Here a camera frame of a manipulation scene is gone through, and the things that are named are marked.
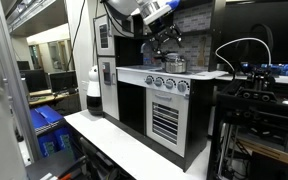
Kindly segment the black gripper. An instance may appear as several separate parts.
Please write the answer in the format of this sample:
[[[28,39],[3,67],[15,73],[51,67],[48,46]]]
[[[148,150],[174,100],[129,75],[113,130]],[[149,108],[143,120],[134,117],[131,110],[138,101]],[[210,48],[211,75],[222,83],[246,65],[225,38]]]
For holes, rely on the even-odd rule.
[[[176,24],[167,21],[167,17],[178,7],[181,0],[148,0],[143,5],[143,21],[152,32],[149,43],[160,47],[162,43],[174,39],[181,42],[181,31]]]

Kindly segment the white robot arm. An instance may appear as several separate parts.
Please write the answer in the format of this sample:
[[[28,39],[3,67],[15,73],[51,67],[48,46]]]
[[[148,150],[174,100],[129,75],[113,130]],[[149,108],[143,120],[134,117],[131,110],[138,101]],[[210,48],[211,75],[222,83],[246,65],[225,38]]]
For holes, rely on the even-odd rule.
[[[174,39],[178,45],[182,40],[181,31],[176,24],[167,25],[164,18],[171,14],[181,0],[103,0],[110,14],[118,20],[126,20],[135,14],[141,16],[143,24],[149,27],[158,44]]]

